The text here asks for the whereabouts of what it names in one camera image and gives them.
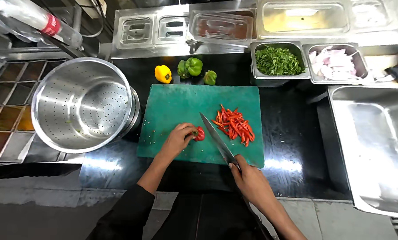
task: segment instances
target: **black shirt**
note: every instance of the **black shirt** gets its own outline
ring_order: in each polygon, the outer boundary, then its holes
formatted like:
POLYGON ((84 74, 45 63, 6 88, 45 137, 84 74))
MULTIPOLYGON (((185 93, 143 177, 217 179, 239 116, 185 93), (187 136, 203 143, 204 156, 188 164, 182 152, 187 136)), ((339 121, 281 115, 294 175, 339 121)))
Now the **black shirt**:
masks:
MULTIPOLYGON (((98 220, 89 240, 141 240, 154 195, 139 185, 129 188, 98 220)), ((153 240, 272 239, 235 193, 179 194, 153 240)))

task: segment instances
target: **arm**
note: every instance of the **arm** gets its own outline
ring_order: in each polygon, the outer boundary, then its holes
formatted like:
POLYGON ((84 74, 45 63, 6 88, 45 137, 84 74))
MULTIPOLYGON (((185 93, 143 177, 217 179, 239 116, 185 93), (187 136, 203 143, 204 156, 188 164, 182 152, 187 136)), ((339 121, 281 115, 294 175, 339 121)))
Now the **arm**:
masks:
POLYGON ((241 155, 235 156, 239 167, 230 163, 236 185, 242 194, 263 213, 277 232, 286 240, 307 240, 292 222, 273 191, 263 173, 255 166, 250 166, 241 155))
POLYGON ((186 137, 197 129, 191 123, 181 123, 170 133, 152 164, 100 220, 89 234, 89 240, 138 239, 141 240, 154 194, 166 168, 195 136, 186 137))
POLYGON ((174 158, 187 147, 190 140, 195 138, 194 135, 187 137, 186 135, 194 131, 197 131, 197 129, 191 123, 178 124, 175 129, 171 131, 162 149, 160 149, 160 152, 154 157, 152 164, 148 167, 137 184, 149 193, 154 194, 162 180, 166 168, 174 158))

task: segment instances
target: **yellow bell pepper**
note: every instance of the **yellow bell pepper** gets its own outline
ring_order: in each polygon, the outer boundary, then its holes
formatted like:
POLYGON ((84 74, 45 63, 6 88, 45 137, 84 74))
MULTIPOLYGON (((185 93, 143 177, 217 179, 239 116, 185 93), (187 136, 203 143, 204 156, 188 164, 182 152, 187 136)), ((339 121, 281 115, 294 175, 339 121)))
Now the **yellow bell pepper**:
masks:
POLYGON ((172 80, 171 70, 165 66, 156 66, 154 69, 154 76, 159 82, 170 83, 172 80))

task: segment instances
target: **green bell pepper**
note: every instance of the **green bell pepper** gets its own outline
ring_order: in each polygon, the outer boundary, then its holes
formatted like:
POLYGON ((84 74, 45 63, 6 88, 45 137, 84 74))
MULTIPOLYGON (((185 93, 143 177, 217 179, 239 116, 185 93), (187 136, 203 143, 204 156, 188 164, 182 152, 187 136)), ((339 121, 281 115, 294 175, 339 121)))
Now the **green bell pepper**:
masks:
POLYGON ((215 85, 215 79, 217 79, 217 74, 212 70, 207 71, 203 77, 203 81, 207 85, 215 85))
POLYGON ((186 61, 185 68, 192 76, 198 76, 202 72, 203 63, 197 58, 189 58, 186 61))
POLYGON ((180 76, 180 78, 182 78, 182 79, 190 77, 189 71, 186 68, 186 62, 184 60, 181 60, 178 63, 177 73, 180 76))

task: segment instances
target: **black countertop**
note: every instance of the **black countertop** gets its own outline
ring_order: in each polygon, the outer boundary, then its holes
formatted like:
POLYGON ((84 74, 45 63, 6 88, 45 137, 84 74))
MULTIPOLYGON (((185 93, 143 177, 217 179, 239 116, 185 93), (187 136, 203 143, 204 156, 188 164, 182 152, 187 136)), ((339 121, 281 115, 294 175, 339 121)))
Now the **black countertop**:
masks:
MULTIPOLYGON (((201 56, 204 69, 215 70, 219 85, 250 85, 248 54, 201 56)), ((167 65, 173 82, 180 83, 176 65, 186 57, 119 59, 114 64, 137 91, 142 112, 156 65, 167 65)), ((201 77, 180 84, 203 84, 201 77)), ((326 164, 316 106, 306 104, 303 91, 291 81, 280 88, 260 88, 265 166, 262 170, 276 196, 351 200, 349 192, 337 191, 326 164)), ((136 155, 140 129, 121 141, 87 153, 80 179, 86 188, 125 189, 135 184, 151 163, 136 155)), ((226 165, 173 161, 162 179, 159 191, 232 191, 233 177, 226 165)))

